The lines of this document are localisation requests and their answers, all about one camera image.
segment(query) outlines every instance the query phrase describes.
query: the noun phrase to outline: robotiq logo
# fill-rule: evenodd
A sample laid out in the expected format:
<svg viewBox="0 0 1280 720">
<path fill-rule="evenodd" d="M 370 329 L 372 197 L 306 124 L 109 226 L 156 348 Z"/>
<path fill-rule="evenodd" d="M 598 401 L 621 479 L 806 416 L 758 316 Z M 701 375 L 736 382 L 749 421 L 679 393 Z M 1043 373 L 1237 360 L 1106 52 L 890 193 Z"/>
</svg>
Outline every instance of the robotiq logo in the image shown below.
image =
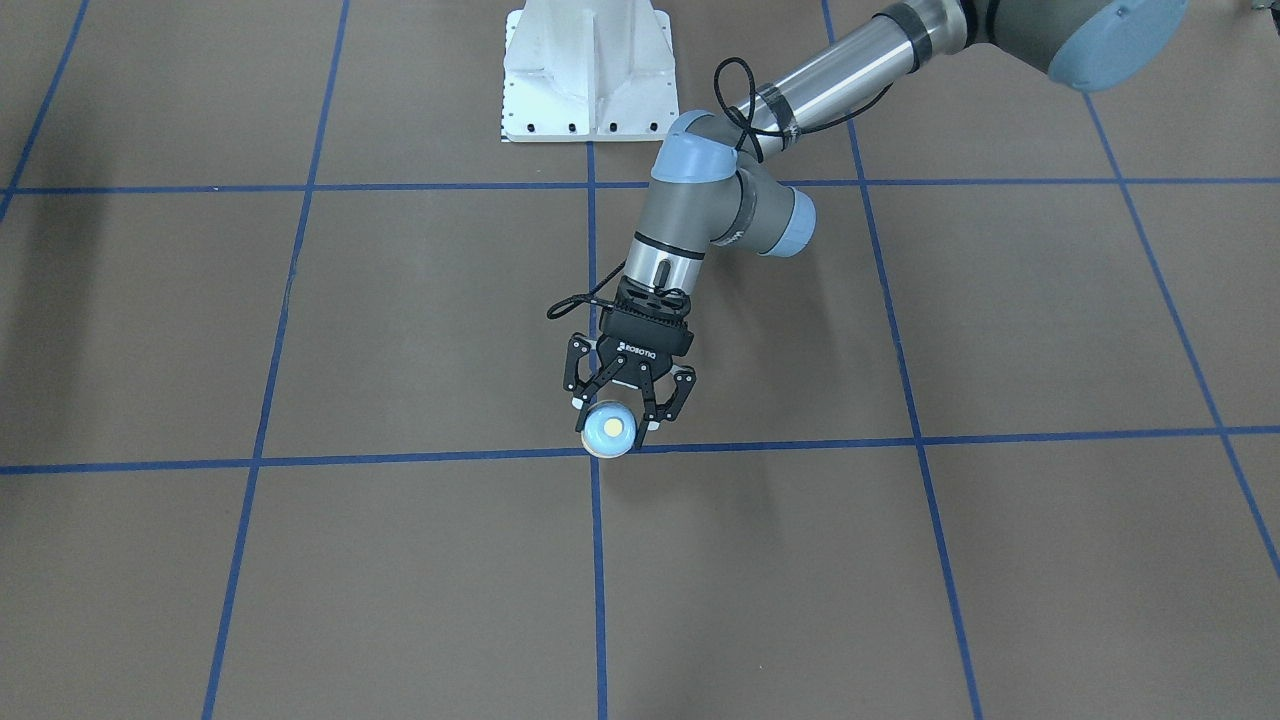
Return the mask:
<svg viewBox="0 0 1280 720">
<path fill-rule="evenodd" d="M 658 359 L 658 354 L 654 352 L 654 351 L 652 351 L 652 350 L 645 350 L 643 347 L 636 347 L 634 345 L 627 345 L 625 342 L 618 342 L 618 352 L 622 352 L 623 350 L 626 350 L 627 352 L 635 352 L 636 355 L 643 355 L 643 356 L 645 356 L 645 357 L 648 357 L 650 360 L 657 360 Z"/>
</svg>

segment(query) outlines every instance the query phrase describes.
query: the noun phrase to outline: black tape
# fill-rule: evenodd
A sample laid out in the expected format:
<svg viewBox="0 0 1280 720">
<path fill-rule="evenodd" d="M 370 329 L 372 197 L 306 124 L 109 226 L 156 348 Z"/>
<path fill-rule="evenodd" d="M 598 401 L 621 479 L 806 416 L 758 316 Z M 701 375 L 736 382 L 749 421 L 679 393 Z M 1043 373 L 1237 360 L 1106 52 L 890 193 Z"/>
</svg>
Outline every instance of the black tape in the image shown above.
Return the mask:
<svg viewBox="0 0 1280 720">
<path fill-rule="evenodd" d="M 964 46 L 969 47 L 978 40 L 978 8 L 974 6 L 973 0 L 960 0 L 960 8 L 964 9 L 964 22 L 969 33 L 964 40 Z"/>
<path fill-rule="evenodd" d="M 998 12 L 1000 12 L 1000 0 L 991 0 L 991 3 L 987 5 L 987 28 L 986 28 L 987 42 L 997 47 L 1000 46 L 1000 44 L 996 42 L 996 13 Z"/>
<path fill-rule="evenodd" d="M 713 240 L 712 245 L 726 247 L 742 240 L 746 228 L 751 227 L 751 220 L 755 219 L 755 206 L 760 200 L 760 195 L 755 190 L 755 178 L 751 173 L 739 169 L 737 184 L 742 190 L 742 201 L 737 206 L 737 215 L 733 217 L 733 222 L 724 231 L 724 234 Z"/>
<path fill-rule="evenodd" d="M 795 110 L 791 109 L 787 97 L 772 82 L 762 85 L 755 94 L 760 96 L 760 100 L 764 100 L 769 111 L 773 113 L 773 119 L 778 123 L 778 129 L 783 133 L 782 149 L 786 150 L 795 145 L 800 140 L 800 124 L 796 123 Z"/>
<path fill-rule="evenodd" d="M 694 252 L 692 250 L 685 250 L 684 247 L 676 247 L 675 245 L 667 245 L 666 242 L 657 241 L 646 234 L 636 233 L 636 240 L 653 247 L 654 250 L 662 250 L 663 252 L 671 252 L 677 258 L 686 258 L 689 260 L 701 260 L 707 258 L 705 252 Z"/>
<path fill-rule="evenodd" d="M 902 28 L 906 37 L 911 40 L 911 54 L 915 55 L 915 67 L 911 68 L 913 73 L 933 58 L 933 40 L 929 38 L 929 28 L 924 26 L 924 20 L 920 19 L 920 14 L 915 12 L 915 8 L 906 3 L 897 3 L 884 8 L 883 13 L 876 13 L 874 17 L 882 15 L 897 23 L 897 27 Z"/>
</svg>

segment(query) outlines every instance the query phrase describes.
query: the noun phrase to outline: white metal pedestal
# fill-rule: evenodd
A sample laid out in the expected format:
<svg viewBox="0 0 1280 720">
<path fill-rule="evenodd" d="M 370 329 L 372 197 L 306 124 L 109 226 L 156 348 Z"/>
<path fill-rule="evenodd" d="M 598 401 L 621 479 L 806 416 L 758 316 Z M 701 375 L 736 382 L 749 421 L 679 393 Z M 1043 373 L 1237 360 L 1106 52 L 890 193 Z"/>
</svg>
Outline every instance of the white metal pedestal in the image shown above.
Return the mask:
<svg viewBox="0 0 1280 720">
<path fill-rule="evenodd" d="M 649 0 L 527 0 L 503 69 L 506 141 L 662 140 L 680 114 L 671 18 Z"/>
</svg>

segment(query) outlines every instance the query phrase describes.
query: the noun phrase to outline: grid line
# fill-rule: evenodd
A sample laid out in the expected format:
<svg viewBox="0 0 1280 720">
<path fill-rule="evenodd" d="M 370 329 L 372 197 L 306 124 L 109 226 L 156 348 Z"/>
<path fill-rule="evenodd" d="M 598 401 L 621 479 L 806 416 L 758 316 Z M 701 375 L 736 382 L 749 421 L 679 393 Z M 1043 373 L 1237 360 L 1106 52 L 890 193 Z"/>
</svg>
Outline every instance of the grid line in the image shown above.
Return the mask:
<svg viewBox="0 0 1280 720">
<path fill-rule="evenodd" d="M 72 22 L 72 31 L 67 35 L 67 45 L 63 47 L 63 55 L 58 59 L 54 77 L 49 81 L 49 90 L 45 91 L 45 99 L 40 102 L 36 119 L 31 123 L 31 132 L 27 133 L 27 142 L 23 143 L 22 154 L 18 156 L 18 165 L 13 169 L 13 177 L 9 178 L 4 197 L 0 199 L 0 223 L 9 214 L 9 204 L 13 202 L 18 183 L 22 181 L 22 173 L 27 169 L 27 163 L 31 160 L 31 151 L 36 147 L 36 137 L 40 136 L 40 128 L 45 124 L 45 115 L 49 114 L 49 108 L 54 104 L 54 94 L 58 92 L 58 85 L 61 83 L 63 73 L 67 72 L 67 63 L 72 59 L 72 50 L 76 47 L 76 40 L 79 38 L 79 31 L 84 24 L 84 13 L 87 12 L 88 0 L 81 0 L 79 9 L 76 10 L 76 20 Z"/>
<path fill-rule="evenodd" d="M 595 143 L 586 143 L 586 287 L 595 287 L 595 258 L 596 258 L 596 215 L 595 215 Z M 596 310 L 594 304 L 588 304 L 588 329 L 589 338 L 595 340 Z M 595 354 L 590 354 L 591 374 L 595 374 Z M 595 579 L 595 716 L 596 720 L 609 717 L 609 665 L 607 646 L 607 626 L 604 609 L 604 514 L 600 505 L 600 461 L 591 456 L 590 460 L 590 487 L 591 487 L 591 557 Z"/>
<path fill-rule="evenodd" d="M 1147 227 L 1142 222 L 1142 215 L 1138 213 L 1138 205 L 1133 200 L 1133 193 L 1129 191 L 1129 183 L 1120 170 L 1120 161 L 1116 159 L 1114 147 L 1111 146 L 1111 140 L 1107 137 L 1107 131 L 1102 126 L 1102 117 L 1098 115 L 1098 109 L 1093 105 L 1093 97 L 1088 94 L 1084 95 L 1084 104 L 1089 110 L 1089 117 L 1093 119 L 1093 126 L 1098 132 L 1098 140 L 1102 141 L 1102 149 L 1107 154 L 1107 161 L 1111 163 L 1111 170 L 1116 176 L 1116 181 L 1120 187 L 1121 195 L 1124 195 L 1125 205 L 1129 208 L 1129 215 L 1133 219 L 1134 229 L 1138 232 L 1138 240 L 1142 242 L 1142 249 L 1147 255 L 1147 263 L 1151 265 L 1151 272 L 1156 278 L 1156 284 L 1160 286 L 1160 293 L 1165 300 L 1165 306 L 1169 309 L 1169 316 L 1174 322 L 1174 327 L 1178 329 L 1178 337 L 1183 343 L 1183 350 L 1187 354 L 1187 361 L 1190 363 L 1192 372 L 1196 374 L 1196 382 L 1199 384 L 1201 393 L 1204 396 L 1204 405 L 1208 406 L 1210 415 L 1213 418 L 1213 427 L 1219 430 L 1219 437 L 1222 441 L 1222 450 L 1226 451 L 1228 461 L 1231 464 L 1231 471 L 1235 473 L 1235 482 L 1240 486 L 1240 493 L 1244 496 L 1245 505 L 1249 507 L 1249 514 L 1253 516 L 1253 524 L 1257 527 L 1258 536 L 1262 539 L 1262 546 L 1271 560 L 1271 569 L 1275 571 L 1276 578 L 1280 579 L 1280 555 L 1276 553 L 1275 541 L 1271 537 L 1271 532 L 1267 529 L 1267 523 L 1262 518 L 1262 510 L 1258 507 L 1258 501 L 1253 496 L 1253 488 L 1249 487 L 1249 479 L 1244 474 L 1244 468 L 1240 466 L 1240 460 L 1235 455 L 1235 446 L 1231 443 L 1231 436 L 1225 430 L 1225 424 L 1222 423 L 1222 414 L 1219 411 L 1217 402 L 1213 400 L 1213 393 L 1210 391 L 1208 379 L 1204 377 L 1204 370 L 1201 368 L 1199 359 L 1196 356 L 1196 348 L 1192 347 L 1190 334 L 1187 332 L 1187 325 L 1183 324 L 1181 314 L 1178 311 L 1178 305 L 1174 302 L 1174 295 L 1169 290 L 1169 283 L 1165 281 L 1165 273 L 1160 269 L 1160 261 L 1156 259 L 1156 251 L 1151 245 L 1151 238 L 1147 236 Z"/>
<path fill-rule="evenodd" d="M 275 396 L 275 379 L 280 368 L 280 355 L 284 350 L 284 334 L 289 323 L 289 296 L 293 291 L 293 281 L 298 273 L 298 255 L 302 252 L 302 242 L 307 232 L 307 218 L 311 213 L 311 199 L 314 196 L 316 173 L 320 169 L 320 152 L 324 147 L 325 127 L 329 120 L 329 108 L 333 102 L 333 90 L 338 79 L 338 64 L 342 59 L 342 44 L 347 32 L 347 15 L 351 10 L 351 0 L 342 0 L 338 15 L 338 29 L 333 42 L 333 54 L 329 60 L 329 77 L 325 83 L 324 101 L 320 104 L 320 118 L 316 123 L 315 145 L 311 150 L 311 165 L 307 170 L 308 190 L 302 197 L 302 209 L 298 213 L 298 228 L 293 238 L 293 252 L 289 258 L 289 272 L 284 282 L 284 297 L 280 300 L 280 315 L 276 323 L 275 343 L 271 350 L 271 363 L 266 375 L 266 388 L 262 392 L 262 411 L 259 418 L 257 434 L 253 441 L 253 464 L 250 466 L 248 478 L 244 482 L 244 500 L 241 506 L 239 524 L 236 530 L 236 546 L 232 551 L 230 569 L 227 574 L 227 592 L 223 598 L 221 618 L 218 623 L 218 639 L 214 643 L 214 656 L 209 665 L 209 685 L 205 691 L 202 720 L 212 720 L 214 706 L 218 701 L 218 684 L 221 679 L 223 657 L 227 652 L 227 638 L 230 633 L 232 612 L 236 607 L 236 589 L 239 584 L 241 564 L 244 559 L 244 542 L 248 537 L 250 519 L 253 511 L 253 496 L 257 491 L 257 477 L 262 464 L 262 450 L 266 445 L 266 430 L 271 418 L 271 401 Z"/>
<path fill-rule="evenodd" d="M 836 29 L 831 20 L 831 4 L 822 0 L 823 22 L 827 26 L 827 42 L 836 42 Z M 974 720 L 983 720 L 982 700 L 978 693 L 978 680 L 973 667 L 973 657 L 969 653 L 969 637 L 965 632 L 964 614 L 960 610 L 960 594 L 956 591 L 955 574 L 951 570 L 951 555 L 947 551 L 946 532 L 942 527 L 942 514 L 938 509 L 937 495 L 933 489 L 933 473 L 929 469 L 929 457 L 924 445 L 924 433 L 920 429 L 920 418 L 915 407 L 915 393 L 911 389 L 911 374 L 906 364 L 906 352 L 902 347 L 902 336 L 899 332 L 897 314 L 893 310 L 893 292 L 890 287 L 888 273 L 884 268 L 884 254 L 879 242 L 879 231 L 876 225 L 876 210 L 872 206 L 870 187 L 867 183 L 867 170 L 863 164 L 861 147 L 858 143 L 856 122 L 846 123 L 849 129 L 849 145 L 854 154 L 854 168 L 858 172 L 859 193 L 863 200 L 863 211 L 867 215 L 867 231 L 870 236 L 872 252 L 876 256 L 876 273 L 879 277 L 881 291 L 884 297 L 884 314 L 888 319 L 890 336 L 893 341 L 893 352 L 897 356 L 899 374 L 902 382 L 902 397 L 906 402 L 906 414 L 911 423 L 911 445 L 915 447 L 916 462 L 920 468 L 920 480 L 924 484 L 924 497 L 929 506 L 929 521 L 933 525 L 933 541 L 937 546 L 938 564 L 942 570 L 942 583 L 946 587 L 947 605 L 951 610 L 951 624 L 956 634 L 956 650 L 960 653 L 960 664 L 964 670 L 965 687 L 969 692 L 969 706 Z"/>
<path fill-rule="evenodd" d="M 778 181 L 790 187 L 950 187 L 950 186 L 1079 186 L 1120 184 L 1110 178 L 794 178 Z M 1188 178 L 1129 178 L 1126 184 L 1280 184 L 1280 177 L 1188 177 Z M 276 184 L 174 184 L 174 186 L 101 186 L 101 187 L 15 187 L 4 190 L 5 197 L 61 196 L 61 195 L 187 195 L 237 192 L 431 192 L 477 190 L 585 190 L 594 184 L 598 190 L 644 190 L 648 181 L 594 181 L 594 183 L 564 182 L 364 182 L 364 183 L 276 183 Z"/>
<path fill-rule="evenodd" d="M 1219 437 L 1225 432 L 1233 437 L 1280 436 L 1280 425 L 1239 425 L 1219 428 L 1149 428 L 1134 430 L 1078 430 L 1060 433 L 1004 433 L 978 436 L 924 436 L 925 446 L 964 445 L 1027 445 L 1046 442 L 1106 442 L 1125 439 Z M 646 445 L 645 455 L 694 455 L 712 452 L 788 452 L 804 450 L 864 450 L 876 447 L 913 447 L 914 437 L 849 438 L 849 439 L 796 439 L 754 442 L 703 442 Z M 431 452 L 383 452 L 348 455 L 285 455 L 275 457 L 212 457 L 189 460 L 140 460 L 115 462 L 60 462 L 41 465 L 0 465 L 5 475 L 64 475 L 102 473 L 151 473 L 180 470 L 247 470 L 259 468 L 306 468 L 343 465 L 383 465 L 407 462 L 472 462 L 480 460 L 536 460 L 541 457 L 586 457 L 581 446 L 532 447 L 515 450 L 453 450 Z"/>
</svg>

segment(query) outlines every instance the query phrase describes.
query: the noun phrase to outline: black cable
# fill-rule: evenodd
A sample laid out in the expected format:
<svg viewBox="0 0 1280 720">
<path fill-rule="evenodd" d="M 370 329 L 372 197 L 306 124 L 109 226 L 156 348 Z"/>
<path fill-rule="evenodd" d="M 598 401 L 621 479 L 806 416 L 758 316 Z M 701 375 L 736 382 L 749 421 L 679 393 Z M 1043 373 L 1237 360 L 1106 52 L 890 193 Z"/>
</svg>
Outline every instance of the black cable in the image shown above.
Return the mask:
<svg viewBox="0 0 1280 720">
<path fill-rule="evenodd" d="M 739 65 L 742 68 L 742 72 L 746 73 L 748 97 L 750 99 L 750 105 L 748 108 L 746 117 L 742 117 L 742 111 L 739 110 L 737 108 L 731 108 L 727 102 L 724 102 L 724 94 L 721 91 L 721 83 L 719 83 L 721 73 L 724 70 L 724 68 L 730 65 Z M 836 126 L 847 123 L 849 120 L 874 108 L 876 104 L 884 97 L 884 95 L 890 91 L 891 87 L 893 87 L 893 83 L 886 85 L 884 88 L 881 90 L 879 94 L 877 94 L 876 97 L 870 100 L 870 102 L 863 105 L 861 108 L 854 110 L 852 113 L 836 118 L 835 120 L 822 123 L 818 127 L 800 128 L 799 135 L 813 135 L 815 132 L 822 132 L 824 129 L 829 129 Z M 764 152 L 760 150 L 760 141 L 758 138 L 787 137 L 787 133 L 783 131 L 768 131 L 763 128 L 751 127 L 751 120 L 755 119 L 756 86 L 755 86 L 755 73 L 751 72 L 751 65 L 746 64 L 746 60 L 741 58 L 726 58 L 723 61 L 721 61 L 721 64 L 716 67 L 716 74 L 712 76 L 712 90 L 716 91 L 716 101 L 719 102 L 721 110 L 730 119 L 730 122 L 733 123 L 735 127 L 742 131 L 741 137 L 737 138 L 737 145 L 735 146 L 735 150 L 741 150 L 742 145 L 746 142 L 746 138 L 750 137 L 751 145 L 754 146 L 755 150 L 755 160 L 758 163 L 763 163 Z"/>
<path fill-rule="evenodd" d="M 609 281 L 612 281 L 613 278 L 616 278 L 617 274 L 621 273 L 622 268 L 625 268 L 625 266 L 626 266 L 626 261 L 618 263 L 618 266 L 613 268 L 613 272 L 609 273 L 603 281 L 598 282 L 595 284 L 595 287 L 593 287 L 590 291 L 581 292 L 579 295 L 571 295 L 571 296 L 566 297 L 564 300 L 561 300 L 556 305 L 552 305 L 550 307 L 548 307 L 547 309 L 547 319 L 548 320 L 558 320 L 558 319 L 563 318 L 564 315 L 568 315 L 573 310 L 577 310 L 577 307 L 580 305 L 595 305 L 596 307 L 604 307 L 604 309 L 612 310 L 613 309 L 613 304 L 609 302 L 608 300 L 600 300 L 599 297 L 595 296 L 595 293 L 600 292 L 600 290 L 604 288 L 604 286 L 609 284 Z"/>
</svg>

